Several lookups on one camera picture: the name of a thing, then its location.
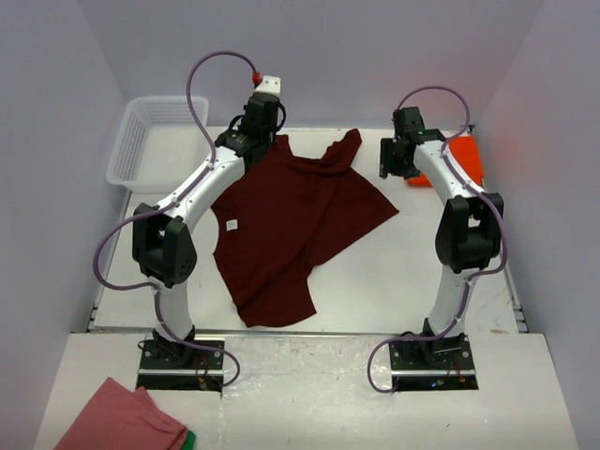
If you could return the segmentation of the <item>dark red t-shirt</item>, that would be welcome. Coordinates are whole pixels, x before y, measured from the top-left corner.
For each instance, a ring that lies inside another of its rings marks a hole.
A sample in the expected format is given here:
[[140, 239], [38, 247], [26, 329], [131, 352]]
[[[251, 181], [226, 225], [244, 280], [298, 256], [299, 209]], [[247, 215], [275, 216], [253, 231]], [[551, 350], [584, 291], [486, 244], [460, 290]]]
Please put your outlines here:
[[217, 269], [245, 326], [284, 327], [315, 315], [312, 270], [397, 214], [353, 169], [361, 144], [351, 129], [321, 157], [297, 157], [279, 135], [213, 203]]

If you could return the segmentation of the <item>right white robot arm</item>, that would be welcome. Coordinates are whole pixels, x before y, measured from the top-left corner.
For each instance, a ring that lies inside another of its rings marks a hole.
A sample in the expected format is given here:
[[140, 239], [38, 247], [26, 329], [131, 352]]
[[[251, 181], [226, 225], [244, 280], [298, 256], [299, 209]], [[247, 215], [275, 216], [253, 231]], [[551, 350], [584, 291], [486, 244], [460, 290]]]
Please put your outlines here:
[[390, 343], [390, 356], [399, 370], [442, 370], [467, 355], [466, 311], [477, 279], [501, 250], [503, 198], [471, 179], [451, 153], [449, 139], [427, 128], [418, 108], [396, 109], [393, 125], [393, 137], [381, 141], [381, 178], [423, 174], [443, 210], [435, 236], [442, 264], [435, 304], [421, 333], [405, 332]]

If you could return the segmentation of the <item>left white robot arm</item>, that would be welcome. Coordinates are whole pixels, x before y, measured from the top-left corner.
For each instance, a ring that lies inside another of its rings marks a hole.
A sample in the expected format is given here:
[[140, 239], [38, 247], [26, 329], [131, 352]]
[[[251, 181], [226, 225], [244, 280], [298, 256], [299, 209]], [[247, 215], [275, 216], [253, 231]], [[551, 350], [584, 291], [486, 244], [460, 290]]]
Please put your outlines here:
[[141, 218], [133, 223], [132, 257], [152, 284], [153, 340], [174, 368], [185, 368], [195, 355], [187, 286], [198, 260], [192, 232], [218, 197], [266, 156], [285, 114], [277, 94], [255, 91], [244, 113], [218, 135], [215, 153], [170, 199], [135, 210]]

